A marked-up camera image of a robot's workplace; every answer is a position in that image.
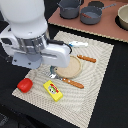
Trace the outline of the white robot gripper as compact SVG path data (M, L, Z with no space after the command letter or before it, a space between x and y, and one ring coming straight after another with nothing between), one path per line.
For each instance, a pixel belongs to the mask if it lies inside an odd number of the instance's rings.
M67 67L71 49L49 39L44 0L0 0L0 12L9 25L0 42L12 64L36 69L41 64Z

